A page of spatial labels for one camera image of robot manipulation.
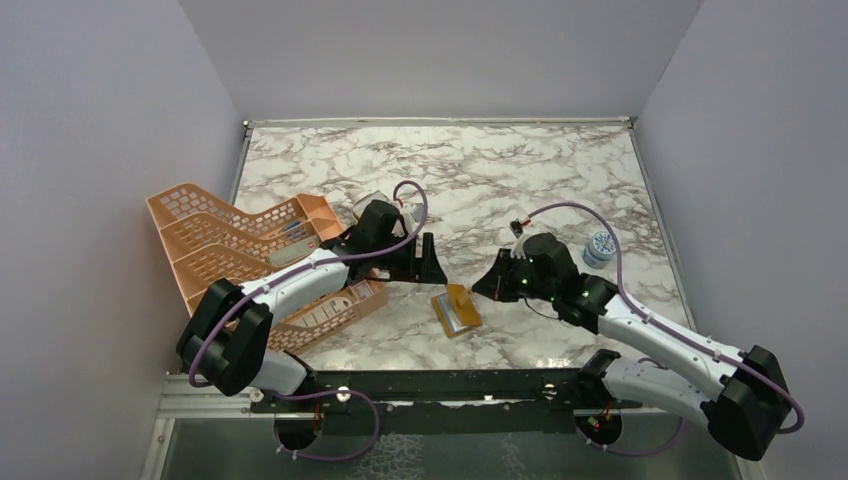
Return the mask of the yellow leather card holder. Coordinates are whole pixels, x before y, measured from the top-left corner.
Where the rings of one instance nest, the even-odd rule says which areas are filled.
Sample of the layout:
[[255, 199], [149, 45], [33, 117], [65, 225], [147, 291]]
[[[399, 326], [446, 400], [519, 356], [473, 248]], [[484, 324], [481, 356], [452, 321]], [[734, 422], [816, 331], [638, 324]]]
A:
[[445, 291], [431, 298], [436, 318], [448, 338], [455, 338], [483, 324], [473, 302], [473, 292], [461, 284], [447, 284]]

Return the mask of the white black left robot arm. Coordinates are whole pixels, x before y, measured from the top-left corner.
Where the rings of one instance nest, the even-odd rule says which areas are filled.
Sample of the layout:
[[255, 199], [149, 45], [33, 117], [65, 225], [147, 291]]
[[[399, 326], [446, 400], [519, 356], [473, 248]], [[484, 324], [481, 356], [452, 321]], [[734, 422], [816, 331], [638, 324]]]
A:
[[313, 401], [308, 366], [268, 346], [273, 327], [296, 311], [364, 280], [375, 270], [391, 282], [444, 285], [435, 239], [395, 205], [373, 200], [358, 222], [304, 259], [262, 279], [212, 283], [176, 344], [195, 387], [226, 396], [252, 387], [274, 391], [298, 411]]

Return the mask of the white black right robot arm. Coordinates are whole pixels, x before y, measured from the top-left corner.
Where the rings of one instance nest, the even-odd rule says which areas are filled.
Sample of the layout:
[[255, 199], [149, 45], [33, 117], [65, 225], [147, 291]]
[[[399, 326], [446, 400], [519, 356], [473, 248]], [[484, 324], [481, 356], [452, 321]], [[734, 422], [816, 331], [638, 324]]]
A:
[[770, 351], [722, 344], [680, 327], [628, 297], [614, 283], [581, 273], [551, 233], [498, 251], [474, 293], [496, 302], [543, 300], [559, 320], [629, 345], [658, 362], [650, 368], [600, 350], [570, 390], [587, 405], [633, 401], [705, 428], [734, 455], [764, 457], [790, 414], [788, 389]]

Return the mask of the blue white small jar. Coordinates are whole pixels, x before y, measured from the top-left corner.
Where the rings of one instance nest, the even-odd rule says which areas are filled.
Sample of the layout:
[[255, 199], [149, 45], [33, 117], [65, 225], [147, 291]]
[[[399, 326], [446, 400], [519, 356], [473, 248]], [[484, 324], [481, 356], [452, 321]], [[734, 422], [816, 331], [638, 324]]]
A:
[[618, 249], [612, 235], [596, 232], [589, 239], [582, 252], [583, 262], [593, 269], [604, 269], [616, 256]]

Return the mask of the grey deli box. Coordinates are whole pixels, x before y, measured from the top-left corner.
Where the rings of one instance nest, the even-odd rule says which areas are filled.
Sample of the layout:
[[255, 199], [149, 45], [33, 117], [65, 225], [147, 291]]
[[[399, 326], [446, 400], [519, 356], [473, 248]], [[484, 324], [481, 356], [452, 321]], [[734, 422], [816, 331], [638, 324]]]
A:
[[275, 267], [284, 267], [310, 255], [319, 244], [315, 236], [309, 236], [271, 252], [268, 262]]

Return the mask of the pink plastic desk organizer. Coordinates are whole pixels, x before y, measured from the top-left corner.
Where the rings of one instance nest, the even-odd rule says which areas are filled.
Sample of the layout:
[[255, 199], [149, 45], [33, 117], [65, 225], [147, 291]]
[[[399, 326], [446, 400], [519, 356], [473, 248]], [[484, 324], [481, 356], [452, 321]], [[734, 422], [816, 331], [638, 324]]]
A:
[[[149, 197], [147, 205], [189, 312], [214, 281], [258, 280], [282, 269], [268, 262], [271, 252], [309, 236], [327, 240], [345, 228], [324, 197], [305, 193], [251, 214], [184, 183]], [[271, 329], [268, 348], [302, 354], [384, 307], [384, 285], [369, 282], [374, 294], [364, 301], [356, 301], [351, 285], [295, 311]]]

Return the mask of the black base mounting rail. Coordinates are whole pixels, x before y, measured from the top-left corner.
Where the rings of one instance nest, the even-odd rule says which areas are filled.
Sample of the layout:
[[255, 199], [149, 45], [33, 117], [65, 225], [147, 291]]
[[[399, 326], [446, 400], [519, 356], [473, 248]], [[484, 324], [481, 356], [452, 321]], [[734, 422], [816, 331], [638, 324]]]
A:
[[576, 368], [315, 371], [295, 400], [271, 393], [254, 414], [328, 436], [575, 432], [575, 416], [636, 402], [588, 392]]

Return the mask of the aluminium table frame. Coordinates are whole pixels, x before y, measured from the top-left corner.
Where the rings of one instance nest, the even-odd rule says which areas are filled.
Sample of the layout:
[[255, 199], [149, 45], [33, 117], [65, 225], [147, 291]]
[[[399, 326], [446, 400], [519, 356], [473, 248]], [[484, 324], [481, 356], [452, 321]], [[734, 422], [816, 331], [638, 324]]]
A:
[[441, 478], [527, 451], [612, 472], [672, 415], [762, 458], [786, 418], [759, 346], [665, 317], [675, 286], [631, 131], [614, 125], [260, 128], [237, 200], [147, 201], [189, 310], [189, 384], [246, 402], [178, 478], [388, 468], [405, 435]]

